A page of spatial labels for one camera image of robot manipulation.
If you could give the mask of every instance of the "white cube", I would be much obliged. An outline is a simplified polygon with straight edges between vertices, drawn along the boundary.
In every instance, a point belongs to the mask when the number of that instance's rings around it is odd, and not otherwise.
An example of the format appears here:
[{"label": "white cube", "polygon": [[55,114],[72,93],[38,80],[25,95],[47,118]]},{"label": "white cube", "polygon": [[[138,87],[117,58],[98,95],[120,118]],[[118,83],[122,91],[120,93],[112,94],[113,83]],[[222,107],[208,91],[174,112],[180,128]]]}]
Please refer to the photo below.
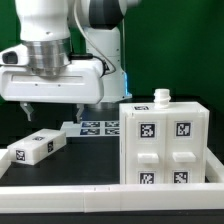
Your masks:
[{"label": "white cube", "polygon": [[64,131],[42,129],[8,146],[12,162],[35,165],[66,145]]},{"label": "white cube", "polygon": [[4,175],[10,165],[11,160],[9,156],[9,150],[0,149],[0,178]]},{"label": "white cube", "polygon": [[204,182],[208,120],[197,102],[121,104],[121,183]]}]

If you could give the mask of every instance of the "white block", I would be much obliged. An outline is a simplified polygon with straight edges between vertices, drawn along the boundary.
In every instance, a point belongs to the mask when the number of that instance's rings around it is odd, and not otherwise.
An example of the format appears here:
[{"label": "white block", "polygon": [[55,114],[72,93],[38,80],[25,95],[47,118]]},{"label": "white block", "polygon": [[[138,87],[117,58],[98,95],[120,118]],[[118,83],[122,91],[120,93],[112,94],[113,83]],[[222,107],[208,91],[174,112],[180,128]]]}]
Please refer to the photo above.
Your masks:
[{"label": "white block", "polygon": [[138,154],[139,163],[159,163],[159,156],[156,153]]},{"label": "white block", "polygon": [[195,163],[196,156],[192,152],[174,152],[173,159],[176,163]]},{"label": "white block", "polygon": [[0,178],[4,175],[10,165],[11,160],[9,157],[9,150],[0,149]]},{"label": "white block", "polygon": [[42,129],[8,146],[13,162],[35,165],[66,145],[64,131]]},{"label": "white block", "polygon": [[203,183],[208,119],[197,102],[120,104],[120,183]]}]

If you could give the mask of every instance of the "white cap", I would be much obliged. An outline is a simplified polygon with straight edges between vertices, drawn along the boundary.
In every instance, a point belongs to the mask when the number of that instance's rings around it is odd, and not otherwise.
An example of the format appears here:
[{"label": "white cap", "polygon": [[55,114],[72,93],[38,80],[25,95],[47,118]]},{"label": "white cap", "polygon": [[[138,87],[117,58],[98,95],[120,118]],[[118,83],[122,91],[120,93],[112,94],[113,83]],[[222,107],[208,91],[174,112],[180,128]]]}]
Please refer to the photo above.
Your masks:
[{"label": "white cap", "polygon": [[156,109],[165,109],[169,106],[169,101],[171,99],[169,89],[156,89],[154,96]]}]

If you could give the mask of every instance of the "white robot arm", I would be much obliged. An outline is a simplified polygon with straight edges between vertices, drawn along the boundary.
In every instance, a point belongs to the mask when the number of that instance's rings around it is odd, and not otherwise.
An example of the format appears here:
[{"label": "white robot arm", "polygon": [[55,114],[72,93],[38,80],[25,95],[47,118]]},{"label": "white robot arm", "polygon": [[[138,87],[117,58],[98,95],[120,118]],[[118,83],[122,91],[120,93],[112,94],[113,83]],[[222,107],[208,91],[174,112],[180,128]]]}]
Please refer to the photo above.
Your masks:
[{"label": "white robot arm", "polygon": [[77,16],[82,27],[113,29],[140,0],[15,2],[22,43],[0,53],[1,96],[20,102],[98,103],[104,95],[102,63],[69,57],[69,26],[77,26]]}]

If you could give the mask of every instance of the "black cable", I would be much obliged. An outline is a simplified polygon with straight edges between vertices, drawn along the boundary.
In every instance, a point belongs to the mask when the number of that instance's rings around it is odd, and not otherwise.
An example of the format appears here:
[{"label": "black cable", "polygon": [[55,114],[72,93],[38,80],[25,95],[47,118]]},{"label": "black cable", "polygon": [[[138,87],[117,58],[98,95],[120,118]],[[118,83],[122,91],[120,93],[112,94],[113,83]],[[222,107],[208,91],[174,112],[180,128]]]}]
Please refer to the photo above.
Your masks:
[{"label": "black cable", "polygon": [[69,60],[70,61],[74,61],[74,60],[91,60],[93,58],[96,58],[98,59],[99,61],[102,62],[102,66],[103,66],[103,73],[101,75],[100,78],[102,78],[103,76],[106,75],[106,71],[108,70],[108,65],[106,63],[106,61],[104,61],[103,59],[101,59],[100,57],[98,56],[95,56],[93,54],[74,54],[74,53],[71,53],[69,55]]},{"label": "black cable", "polygon": [[102,78],[103,76],[106,75],[106,71],[107,71],[108,65],[107,65],[106,61],[104,61],[103,59],[101,59],[98,56],[93,55],[93,58],[96,58],[96,59],[98,59],[98,60],[100,60],[102,62],[102,65],[103,65],[103,74],[100,77],[100,78]]}]

